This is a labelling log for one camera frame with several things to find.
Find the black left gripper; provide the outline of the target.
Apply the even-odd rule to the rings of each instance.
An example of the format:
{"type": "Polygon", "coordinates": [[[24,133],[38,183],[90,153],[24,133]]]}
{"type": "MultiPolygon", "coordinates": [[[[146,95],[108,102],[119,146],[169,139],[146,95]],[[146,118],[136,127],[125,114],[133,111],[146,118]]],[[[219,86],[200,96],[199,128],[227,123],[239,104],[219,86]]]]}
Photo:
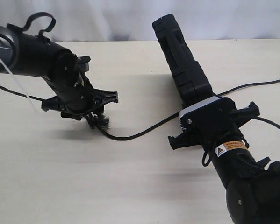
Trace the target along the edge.
{"type": "Polygon", "coordinates": [[[57,96],[42,101],[41,109],[61,111],[62,118],[81,120],[91,113],[101,115],[102,105],[112,102],[119,103],[118,92],[96,89],[86,81],[58,90],[57,96]]]}

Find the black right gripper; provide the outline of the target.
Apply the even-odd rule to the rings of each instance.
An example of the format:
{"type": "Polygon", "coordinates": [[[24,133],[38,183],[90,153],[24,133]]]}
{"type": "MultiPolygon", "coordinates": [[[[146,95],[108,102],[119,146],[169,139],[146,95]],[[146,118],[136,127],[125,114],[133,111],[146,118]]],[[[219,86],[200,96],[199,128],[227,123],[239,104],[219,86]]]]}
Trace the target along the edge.
{"type": "Polygon", "coordinates": [[[191,115],[191,133],[185,131],[178,136],[168,136],[168,141],[173,150],[201,145],[209,152],[223,139],[240,136],[237,126],[243,126],[259,115],[259,107],[254,102],[245,108],[232,110],[230,114],[225,109],[199,109],[191,115]]]}

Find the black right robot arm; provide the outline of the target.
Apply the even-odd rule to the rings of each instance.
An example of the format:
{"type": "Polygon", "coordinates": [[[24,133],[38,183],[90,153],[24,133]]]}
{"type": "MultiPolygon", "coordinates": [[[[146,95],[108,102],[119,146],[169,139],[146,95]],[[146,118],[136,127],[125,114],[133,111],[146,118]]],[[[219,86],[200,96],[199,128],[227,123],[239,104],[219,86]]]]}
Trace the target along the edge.
{"type": "Polygon", "coordinates": [[[228,98],[179,112],[182,133],[168,140],[173,149],[200,145],[202,165],[213,164],[236,224],[280,224],[280,161],[255,160],[240,127],[260,115],[251,102],[237,109],[228,98]]]}

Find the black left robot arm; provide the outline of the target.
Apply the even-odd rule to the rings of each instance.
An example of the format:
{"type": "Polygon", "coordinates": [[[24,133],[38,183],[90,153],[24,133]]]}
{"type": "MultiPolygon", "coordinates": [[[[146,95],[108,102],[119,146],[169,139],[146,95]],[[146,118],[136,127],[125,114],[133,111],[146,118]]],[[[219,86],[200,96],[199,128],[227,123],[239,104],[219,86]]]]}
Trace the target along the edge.
{"type": "Polygon", "coordinates": [[[118,103],[117,92],[93,87],[86,76],[90,61],[90,56],[78,56],[41,34],[26,34],[12,24],[0,26],[0,74],[41,77],[56,94],[42,100],[44,111],[81,120],[101,116],[106,104],[118,103]]]}

